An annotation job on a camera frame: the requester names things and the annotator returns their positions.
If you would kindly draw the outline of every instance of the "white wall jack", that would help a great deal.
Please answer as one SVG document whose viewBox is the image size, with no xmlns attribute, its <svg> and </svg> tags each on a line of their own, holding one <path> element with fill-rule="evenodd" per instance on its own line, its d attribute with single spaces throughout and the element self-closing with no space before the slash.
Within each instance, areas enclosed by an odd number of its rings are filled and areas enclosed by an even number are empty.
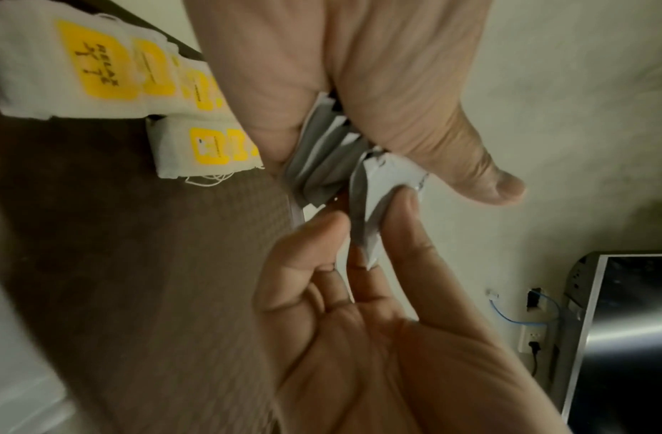
<svg viewBox="0 0 662 434">
<path fill-rule="evenodd" d="M 545 347 L 545 333 L 547 331 L 547 325 L 523 325 L 519 335 L 517 351 L 531 354 L 529 342 L 538 342 L 541 349 L 543 349 Z"/>
</svg>

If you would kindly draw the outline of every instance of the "woven mat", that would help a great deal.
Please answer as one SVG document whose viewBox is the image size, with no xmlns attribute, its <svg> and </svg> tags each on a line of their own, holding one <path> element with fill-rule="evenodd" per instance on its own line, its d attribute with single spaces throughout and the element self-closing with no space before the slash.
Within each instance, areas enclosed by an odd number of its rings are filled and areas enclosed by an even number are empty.
<svg viewBox="0 0 662 434">
<path fill-rule="evenodd" d="M 290 228 L 263 171 L 158 179 L 144 121 L 0 116 L 0 278 L 103 433 L 263 433 L 250 329 Z"/>
</svg>

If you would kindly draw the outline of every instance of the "white bag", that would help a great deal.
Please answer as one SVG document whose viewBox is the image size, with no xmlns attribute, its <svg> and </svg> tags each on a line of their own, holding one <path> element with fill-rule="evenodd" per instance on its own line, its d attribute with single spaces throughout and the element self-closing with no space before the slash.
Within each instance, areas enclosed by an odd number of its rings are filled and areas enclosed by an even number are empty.
<svg viewBox="0 0 662 434">
<path fill-rule="evenodd" d="M 160 178 L 227 175 L 262 166 L 258 149 L 236 121 L 148 119 L 147 135 Z"/>
<path fill-rule="evenodd" d="M 169 50 L 178 66 L 183 95 L 189 105 L 187 113 L 205 119 L 235 120 L 209 65 L 181 56 L 175 44 L 169 44 Z"/>
<path fill-rule="evenodd" d="M 1 0 L 0 112 L 36 119 L 147 116 L 124 27 L 54 1 Z"/>
<path fill-rule="evenodd" d="M 149 114 L 188 114 L 190 101 L 183 96 L 179 65 L 174 63 L 169 42 L 158 31 L 120 21 L 128 31 L 136 68 L 142 77 L 145 107 Z"/>
</svg>

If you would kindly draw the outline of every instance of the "human hand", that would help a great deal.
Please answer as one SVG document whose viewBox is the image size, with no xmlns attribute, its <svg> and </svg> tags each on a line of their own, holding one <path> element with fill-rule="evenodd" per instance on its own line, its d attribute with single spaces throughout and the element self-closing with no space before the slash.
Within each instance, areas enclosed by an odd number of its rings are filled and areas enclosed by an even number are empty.
<svg viewBox="0 0 662 434">
<path fill-rule="evenodd" d="M 319 92 L 371 141 L 489 204 L 525 186 L 460 106 L 491 0 L 184 0 L 232 111 L 275 174 Z"/>
<path fill-rule="evenodd" d="M 568 433 L 435 251 L 411 189 L 393 199 L 386 253 L 419 322 L 406 318 L 380 267 L 351 247 L 326 209 L 281 239 L 253 300 L 275 407 L 286 433 Z"/>
</svg>

